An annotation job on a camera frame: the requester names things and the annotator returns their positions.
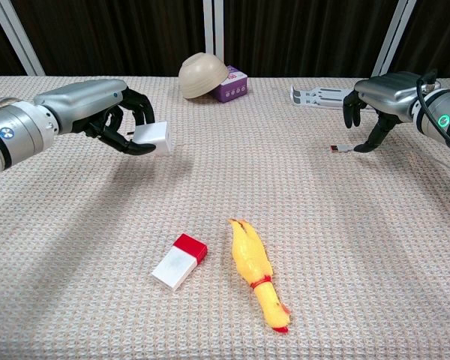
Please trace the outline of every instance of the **red and white box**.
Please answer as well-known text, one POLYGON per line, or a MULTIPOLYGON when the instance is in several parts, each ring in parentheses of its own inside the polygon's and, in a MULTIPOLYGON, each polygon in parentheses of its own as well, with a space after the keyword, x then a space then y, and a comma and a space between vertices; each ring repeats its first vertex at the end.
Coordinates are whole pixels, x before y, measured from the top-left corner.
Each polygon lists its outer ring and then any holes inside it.
POLYGON ((175 291, 206 254, 207 245, 181 234, 151 275, 175 291))

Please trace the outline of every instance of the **textured tablecloth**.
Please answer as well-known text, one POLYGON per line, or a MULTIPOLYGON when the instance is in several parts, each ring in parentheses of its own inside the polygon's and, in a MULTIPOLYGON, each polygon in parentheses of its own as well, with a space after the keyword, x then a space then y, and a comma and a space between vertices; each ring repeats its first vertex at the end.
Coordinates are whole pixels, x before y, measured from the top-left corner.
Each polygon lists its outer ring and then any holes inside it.
MULTIPOLYGON (((0 77, 0 97, 85 79, 0 77)), ((0 359, 450 358, 450 171, 403 150, 332 154, 376 116, 347 130, 341 111, 290 103, 291 84, 356 79, 250 79, 225 104, 124 80, 170 123, 172 156, 70 134, 0 173, 0 359), (236 272, 230 217, 262 236, 287 335, 236 272), (170 292, 150 273, 181 233, 209 253, 170 292)), ((412 124, 385 143, 450 165, 412 124)))

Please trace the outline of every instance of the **black cable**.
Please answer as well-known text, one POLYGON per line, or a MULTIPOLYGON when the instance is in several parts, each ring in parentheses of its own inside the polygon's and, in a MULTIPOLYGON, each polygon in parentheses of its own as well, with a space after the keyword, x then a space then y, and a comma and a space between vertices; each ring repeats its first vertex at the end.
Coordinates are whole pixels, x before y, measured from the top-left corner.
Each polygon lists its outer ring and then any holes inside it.
POLYGON ((440 135, 442 135, 443 139, 445 139, 446 144, 450 147, 450 136, 440 127, 438 126, 437 122, 435 121, 434 116, 432 115, 432 112, 430 109, 428 109, 428 105, 425 102, 425 99, 422 94, 422 85, 424 85, 426 82, 424 81, 424 78, 429 75, 425 74, 418 78, 416 83, 416 89, 417 89, 417 96, 418 96, 418 102, 421 105, 421 108, 423 109, 424 113, 427 115, 428 120, 431 122, 433 127, 439 132, 440 135))

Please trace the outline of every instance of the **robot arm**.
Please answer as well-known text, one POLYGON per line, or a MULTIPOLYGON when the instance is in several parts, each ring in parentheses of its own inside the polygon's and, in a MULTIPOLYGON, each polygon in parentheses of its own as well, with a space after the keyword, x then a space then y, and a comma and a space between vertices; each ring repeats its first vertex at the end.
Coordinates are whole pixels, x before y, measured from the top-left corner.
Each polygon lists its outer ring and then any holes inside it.
POLYGON ((129 155, 170 150, 167 123, 155 124, 149 99, 118 79, 78 82, 39 94, 33 103, 0 107, 0 171, 48 149, 55 135, 85 132, 129 155), (123 111, 131 110, 136 133, 125 139, 118 129, 123 111))
POLYGON ((371 152, 397 124, 413 122, 422 134, 450 147, 450 90, 441 88, 436 72, 387 73, 358 81, 343 99, 345 125, 360 125, 360 109, 367 104, 378 114, 378 122, 368 140, 354 148, 371 152))

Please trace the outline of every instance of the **purple box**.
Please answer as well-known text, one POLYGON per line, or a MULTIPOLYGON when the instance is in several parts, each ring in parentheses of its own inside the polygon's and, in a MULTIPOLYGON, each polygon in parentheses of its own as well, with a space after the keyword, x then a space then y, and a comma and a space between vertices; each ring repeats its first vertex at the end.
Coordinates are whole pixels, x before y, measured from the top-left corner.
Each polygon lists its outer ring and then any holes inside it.
POLYGON ((229 70, 228 77, 216 88, 210 91, 210 94, 222 103, 241 97, 247 94, 247 75, 233 66, 227 66, 229 70))

